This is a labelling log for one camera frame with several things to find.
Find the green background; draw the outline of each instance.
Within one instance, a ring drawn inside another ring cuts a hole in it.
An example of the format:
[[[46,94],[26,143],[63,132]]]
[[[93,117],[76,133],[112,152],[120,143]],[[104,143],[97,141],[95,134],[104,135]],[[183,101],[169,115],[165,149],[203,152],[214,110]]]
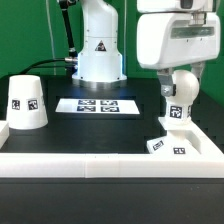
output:
[[[221,0],[218,15],[224,33],[224,2]],[[119,51],[125,55],[125,73],[128,78],[156,78],[155,71],[141,69],[136,59],[136,26],[140,14],[136,0],[127,0],[127,28],[124,38],[124,0],[106,0],[119,13]],[[61,10],[56,0],[49,0],[56,58],[68,55],[67,39]],[[83,46],[83,18],[80,3],[69,8],[75,47]],[[47,22],[46,0],[2,1],[0,5],[0,77],[15,74],[32,63],[51,59],[51,41]],[[224,35],[221,51],[216,60],[207,62],[201,88],[224,106]],[[53,69],[32,70],[32,74],[53,74]],[[57,75],[64,75],[57,69]]]

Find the black table surface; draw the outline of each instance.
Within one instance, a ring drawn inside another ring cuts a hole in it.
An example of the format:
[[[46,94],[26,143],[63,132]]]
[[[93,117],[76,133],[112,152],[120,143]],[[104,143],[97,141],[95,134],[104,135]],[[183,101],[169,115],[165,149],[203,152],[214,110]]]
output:
[[[129,79],[113,90],[75,87],[66,77],[41,77],[48,125],[10,129],[2,153],[147,153],[164,135],[157,117],[165,101],[156,79]],[[0,120],[6,118],[8,77],[0,79]],[[131,99],[140,115],[64,114],[60,98]],[[193,121],[224,150],[224,109],[200,92]],[[223,179],[0,179],[0,224],[203,223],[224,221]]]

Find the black cable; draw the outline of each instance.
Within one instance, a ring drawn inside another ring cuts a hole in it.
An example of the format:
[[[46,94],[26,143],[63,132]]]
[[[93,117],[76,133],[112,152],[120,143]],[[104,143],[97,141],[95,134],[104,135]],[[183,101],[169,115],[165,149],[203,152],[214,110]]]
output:
[[[65,59],[64,58],[55,58],[55,59],[39,61],[39,62],[36,62],[36,63],[30,65],[28,68],[22,70],[21,72],[19,72],[19,74],[20,75],[26,74],[29,70],[31,70],[33,67],[35,67],[37,65],[47,64],[47,63],[51,63],[51,62],[58,62],[58,61],[65,61]]]
[[[69,56],[70,57],[77,57],[77,51],[75,50],[75,45],[73,41],[73,36],[72,36],[72,29],[71,29],[71,24],[69,20],[69,15],[68,15],[68,7],[75,5],[76,1],[75,0],[59,0],[58,1],[61,11],[62,11],[62,16],[64,19],[64,25],[65,25],[65,31],[66,31],[66,36],[68,40],[68,46],[69,46]]]

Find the white cup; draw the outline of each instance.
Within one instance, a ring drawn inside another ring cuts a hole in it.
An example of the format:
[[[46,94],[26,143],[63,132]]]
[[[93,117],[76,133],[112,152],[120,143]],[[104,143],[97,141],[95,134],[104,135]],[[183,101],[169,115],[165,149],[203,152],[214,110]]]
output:
[[[36,129],[48,123],[38,76],[10,77],[6,119],[10,128],[20,130]]]

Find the warning label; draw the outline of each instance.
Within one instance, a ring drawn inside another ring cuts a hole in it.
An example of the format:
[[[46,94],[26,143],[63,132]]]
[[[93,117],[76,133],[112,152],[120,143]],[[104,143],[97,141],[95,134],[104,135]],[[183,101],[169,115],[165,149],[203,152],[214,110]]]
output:
[[[107,51],[106,47],[103,43],[103,41],[101,40],[100,43],[97,45],[95,51]]]

